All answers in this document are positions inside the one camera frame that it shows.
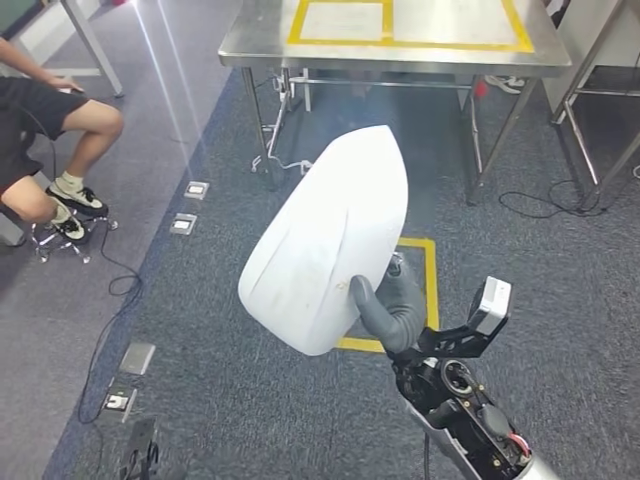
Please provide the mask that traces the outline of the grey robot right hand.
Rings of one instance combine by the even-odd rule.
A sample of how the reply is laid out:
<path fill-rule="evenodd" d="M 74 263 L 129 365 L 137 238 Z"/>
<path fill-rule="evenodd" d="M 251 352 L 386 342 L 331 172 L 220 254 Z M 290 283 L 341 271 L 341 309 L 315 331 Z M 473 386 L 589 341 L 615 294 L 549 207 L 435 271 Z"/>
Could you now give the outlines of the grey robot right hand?
<path fill-rule="evenodd" d="M 392 254 L 377 289 L 368 278 L 355 275 L 350 280 L 349 292 L 365 329 L 389 354 L 401 354 L 415 346 L 425 328 L 425 299 L 412 270 L 399 253 Z"/>

